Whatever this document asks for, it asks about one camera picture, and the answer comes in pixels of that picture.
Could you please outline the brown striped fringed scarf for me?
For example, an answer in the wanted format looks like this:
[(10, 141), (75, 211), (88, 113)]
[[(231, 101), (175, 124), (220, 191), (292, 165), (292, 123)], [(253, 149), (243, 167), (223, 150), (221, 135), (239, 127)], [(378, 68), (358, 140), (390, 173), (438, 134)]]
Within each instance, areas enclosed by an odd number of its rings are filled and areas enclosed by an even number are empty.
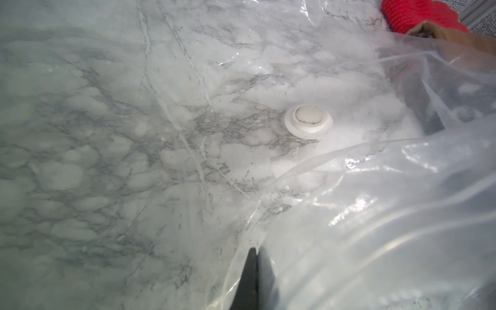
[(449, 41), (459, 45), (474, 48), (480, 52), (495, 55), (495, 38), (481, 34), (463, 32), (453, 28), (444, 28), (430, 21), (424, 21), (411, 30), (407, 35)]

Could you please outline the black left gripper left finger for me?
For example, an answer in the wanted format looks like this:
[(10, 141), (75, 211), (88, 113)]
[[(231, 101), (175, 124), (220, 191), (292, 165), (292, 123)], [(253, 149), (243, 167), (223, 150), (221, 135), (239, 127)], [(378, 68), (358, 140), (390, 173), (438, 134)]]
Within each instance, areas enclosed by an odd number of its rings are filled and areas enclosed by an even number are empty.
[(258, 253), (252, 247), (249, 249), (245, 265), (238, 283), (235, 297), (230, 310), (257, 310), (259, 296)]

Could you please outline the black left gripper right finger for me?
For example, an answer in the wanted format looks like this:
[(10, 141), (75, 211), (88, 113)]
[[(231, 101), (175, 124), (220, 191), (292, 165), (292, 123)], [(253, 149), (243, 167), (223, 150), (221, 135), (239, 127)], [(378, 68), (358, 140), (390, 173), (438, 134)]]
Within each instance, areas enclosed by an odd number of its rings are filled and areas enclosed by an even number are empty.
[(258, 253), (258, 308), (274, 310), (280, 301), (273, 262), (265, 247)]

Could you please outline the clear plastic vacuum bag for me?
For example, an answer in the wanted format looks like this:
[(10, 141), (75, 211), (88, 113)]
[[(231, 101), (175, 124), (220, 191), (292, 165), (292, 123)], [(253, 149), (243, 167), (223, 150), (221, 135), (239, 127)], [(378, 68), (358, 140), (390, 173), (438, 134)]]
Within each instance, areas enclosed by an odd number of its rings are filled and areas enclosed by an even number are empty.
[(494, 309), (495, 56), (346, 6), (2, 1), (1, 308)]

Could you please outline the red knitted scarf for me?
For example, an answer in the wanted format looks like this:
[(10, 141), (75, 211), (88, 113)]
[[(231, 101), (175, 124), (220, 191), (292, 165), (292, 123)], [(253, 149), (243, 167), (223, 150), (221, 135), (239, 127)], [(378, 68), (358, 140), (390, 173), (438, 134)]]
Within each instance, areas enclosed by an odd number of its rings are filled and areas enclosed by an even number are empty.
[(425, 21), (443, 28), (469, 32), (459, 21), (456, 11), (440, 1), (383, 0), (381, 10), (391, 30), (400, 34), (406, 34)]

